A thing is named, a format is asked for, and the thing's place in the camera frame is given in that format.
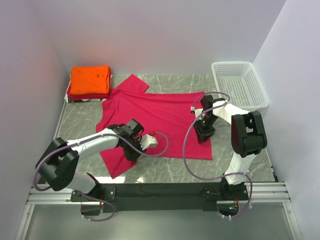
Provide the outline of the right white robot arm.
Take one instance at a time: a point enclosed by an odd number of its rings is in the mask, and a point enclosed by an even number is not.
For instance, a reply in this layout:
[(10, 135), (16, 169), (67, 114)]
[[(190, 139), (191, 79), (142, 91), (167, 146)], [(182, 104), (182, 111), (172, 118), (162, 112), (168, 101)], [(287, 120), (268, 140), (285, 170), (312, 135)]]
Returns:
[(243, 110), (231, 103), (230, 97), (213, 98), (211, 94), (197, 98), (201, 108), (196, 109), (193, 103), (191, 113), (195, 114), (193, 125), (197, 141), (202, 144), (209, 140), (216, 129), (217, 119), (226, 121), (231, 126), (230, 140), (233, 155), (228, 169), (219, 183), (219, 195), (223, 200), (233, 200), (243, 194), (245, 174), (254, 158), (267, 147), (267, 136), (262, 115), (258, 111)]

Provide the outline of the magenta t shirt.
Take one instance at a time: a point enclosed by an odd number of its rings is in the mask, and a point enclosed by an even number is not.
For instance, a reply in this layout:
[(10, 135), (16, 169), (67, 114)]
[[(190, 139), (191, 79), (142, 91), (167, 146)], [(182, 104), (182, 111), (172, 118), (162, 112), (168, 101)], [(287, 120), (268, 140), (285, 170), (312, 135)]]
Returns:
[[(169, 145), (162, 157), (181, 159), (185, 135), (195, 119), (190, 108), (204, 92), (146, 93), (148, 88), (147, 83), (132, 74), (112, 89), (101, 105), (102, 118), (96, 125), (96, 132), (135, 119), (143, 126), (143, 133), (161, 132), (167, 136)], [(199, 144), (193, 129), (188, 135), (185, 152), (187, 159), (213, 159), (211, 141)], [(100, 155), (113, 179), (136, 164), (125, 159), (120, 147), (102, 151)]]

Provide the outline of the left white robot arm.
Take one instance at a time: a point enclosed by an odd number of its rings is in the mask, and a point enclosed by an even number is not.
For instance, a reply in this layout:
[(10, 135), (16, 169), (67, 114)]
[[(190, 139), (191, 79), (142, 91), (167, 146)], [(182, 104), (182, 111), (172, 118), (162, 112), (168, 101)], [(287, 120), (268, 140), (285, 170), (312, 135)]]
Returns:
[(143, 131), (143, 126), (131, 119), (127, 124), (113, 124), (76, 140), (65, 141), (58, 137), (36, 164), (36, 174), (56, 192), (68, 188), (82, 194), (88, 201), (102, 199), (101, 184), (92, 174), (77, 171), (78, 163), (93, 154), (114, 148), (122, 148), (125, 159), (135, 162), (144, 152)]

